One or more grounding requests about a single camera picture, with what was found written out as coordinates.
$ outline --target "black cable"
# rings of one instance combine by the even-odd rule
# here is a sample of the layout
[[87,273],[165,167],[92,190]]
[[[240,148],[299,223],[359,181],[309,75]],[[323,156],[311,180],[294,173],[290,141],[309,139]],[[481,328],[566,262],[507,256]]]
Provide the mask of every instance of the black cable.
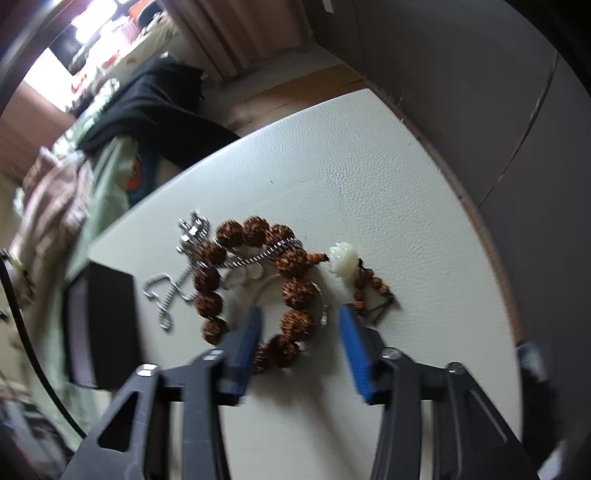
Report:
[[84,433],[84,430],[82,430],[72,418],[67,408],[61,402],[60,397],[57,396],[56,391],[53,390],[53,387],[49,383],[45,373],[43,373],[43,369],[39,363],[39,360],[37,359],[37,356],[35,355],[35,350],[27,333],[25,322],[22,319],[21,310],[18,307],[17,295],[12,286],[12,282],[10,281],[10,275],[8,275],[8,270],[4,263],[4,259],[0,260],[0,281],[2,282],[2,288],[4,289],[4,293],[6,294],[6,298],[8,300],[8,306],[10,307],[14,324],[17,326],[18,336],[21,338],[22,346],[25,349],[27,358],[29,359],[31,366],[37,375],[39,382],[41,382],[41,385],[43,385],[43,388],[47,392],[47,395],[49,395],[49,398],[51,398],[52,402],[56,405],[57,409],[74,429],[74,431],[83,439],[86,438],[86,433]]

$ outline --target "white table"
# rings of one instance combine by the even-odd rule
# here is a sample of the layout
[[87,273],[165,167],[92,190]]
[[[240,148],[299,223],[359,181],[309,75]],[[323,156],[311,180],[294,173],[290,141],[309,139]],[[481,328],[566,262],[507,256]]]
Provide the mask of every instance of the white table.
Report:
[[[135,276],[144,349],[164,368],[208,348],[194,308],[177,299],[174,330],[165,333],[156,306],[141,294],[147,277],[176,276],[186,265],[175,252],[177,222],[192,209],[213,226],[250,215],[285,223],[310,252],[353,244],[400,301],[401,310],[380,324],[386,342],[418,362],[467,365],[520,435],[517,360],[484,249],[439,168],[371,91],[296,113],[216,152],[93,244],[93,260]],[[326,267],[320,277],[333,308],[321,344],[292,371],[253,378],[244,405],[223,409],[237,480],[369,477],[381,408],[364,405],[355,392],[337,335],[337,309],[351,300],[350,290]],[[249,295],[225,294],[229,320],[244,313]],[[269,338],[280,307],[265,314]],[[428,445],[424,457],[430,461]]]

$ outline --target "silver chain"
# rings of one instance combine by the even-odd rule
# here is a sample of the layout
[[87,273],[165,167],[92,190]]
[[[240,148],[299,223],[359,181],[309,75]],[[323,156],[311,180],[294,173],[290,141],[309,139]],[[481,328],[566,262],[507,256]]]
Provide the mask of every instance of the silver chain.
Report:
[[[195,301],[195,298],[198,295],[196,291],[186,294],[181,289],[180,285],[182,285],[187,280],[187,278],[197,267],[205,265],[205,263],[203,263],[200,259],[196,259],[196,261],[193,263],[191,260],[191,253],[195,254],[199,251],[199,247],[201,247],[201,244],[203,241],[205,241],[207,234],[209,233],[210,223],[207,218],[202,215],[198,215],[196,212],[191,212],[191,219],[193,221],[192,226],[186,223],[184,220],[180,221],[179,227],[185,232],[185,234],[181,237],[181,245],[177,247],[177,251],[179,253],[188,254],[187,257],[189,258],[189,265],[185,267],[179,278],[176,280],[167,273],[159,273],[145,280],[143,284],[142,291],[149,300],[154,300],[156,302],[156,305],[158,306],[158,322],[160,326],[166,331],[169,331],[173,327],[173,318],[170,314],[169,308],[174,300],[174,297],[178,294],[185,302],[192,303]],[[292,247],[301,248],[301,246],[302,244],[297,238],[290,237],[267,247],[264,252],[252,255],[250,257],[247,257],[245,254],[240,252],[231,251],[231,253],[236,255],[236,259],[224,262],[218,267],[230,268],[233,270],[263,261],[271,261],[277,255],[283,252],[283,250]],[[160,300],[160,297],[156,292],[150,290],[152,285],[157,284],[163,280],[168,280],[171,285],[171,287],[168,289],[168,292],[166,292],[164,301]]]

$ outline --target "silver keychain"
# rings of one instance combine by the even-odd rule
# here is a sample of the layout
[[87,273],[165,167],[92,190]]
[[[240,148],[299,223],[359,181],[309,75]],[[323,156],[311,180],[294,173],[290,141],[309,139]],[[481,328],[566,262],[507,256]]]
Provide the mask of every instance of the silver keychain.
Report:
[[[160,326],[167,332],[173,327],[173,318],[170,314],[169,308],[175,296],[179,295],[185,302],[192,303],[195,301],[195,298],[198,295],[196,291],[193,291],[190,294],[185,293],[181,289],[181,285],[192,275],[196,268],[205,265],[202,262],[202,259],[199,258],[198,252],[202,243],[206,240],[209,234],[210,223],[209,220],[207,220],[207,218],[204,216],[199,215],[197,212],[191,212],[191,223],[181,220],[179,221],[178,226],[183,231],[183,234],[176,250],[178,253],[187,256],[189,264],[185,267],[179,278],[176,280],[167,273],[159,273],[145,280],[142,289],[144,295],[146,295],[149,300],[156,302],[158,307],[158,322]],[[230,269],[224,278],[222,285],[225,286],[226,281],[231,275],[232,271],[240,268],[245,269],[244,281],[260,280],[264,275],[264,268],[261,262],[271,261],[277,255],[282,253],[283,250],[291,247],[301,248],[302,244],[297,238],[291,237],[267,247],[264,252],[251,256],[230,249],[229,252],[234,255],[234,259],[226,261],[221,265],[217,265],[219,268]],[[252,265],[259,268],[260,274],[251,274],[248,271],[248,267]],[[168,289],[168,292],[166,292],[164,300],[162,301],[159,295],[153,290],[150,290],[150,288],[164,280],[168,280],[171,287]]]

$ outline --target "clothing pile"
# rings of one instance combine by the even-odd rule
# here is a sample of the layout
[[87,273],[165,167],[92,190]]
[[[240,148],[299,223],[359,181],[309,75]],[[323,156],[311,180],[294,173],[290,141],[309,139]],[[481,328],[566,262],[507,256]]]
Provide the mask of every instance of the clothing pile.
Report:
[[[166,57],[143,65],[119,88],[107,82],[52,149],[41,149],[17,193],[22,219],[9,248],[11,279],[46,375],[86,430],[96,409],[92,393],[66,378],[63,292],[88,263],[90,243],[141,200],[138,189],[143,196],[152,190],[155,168],[142,159],[166,158],[185,169],[239,138],[197,114],[201,74]],[[32,398],[75,449],[79,438],[23,366]]]

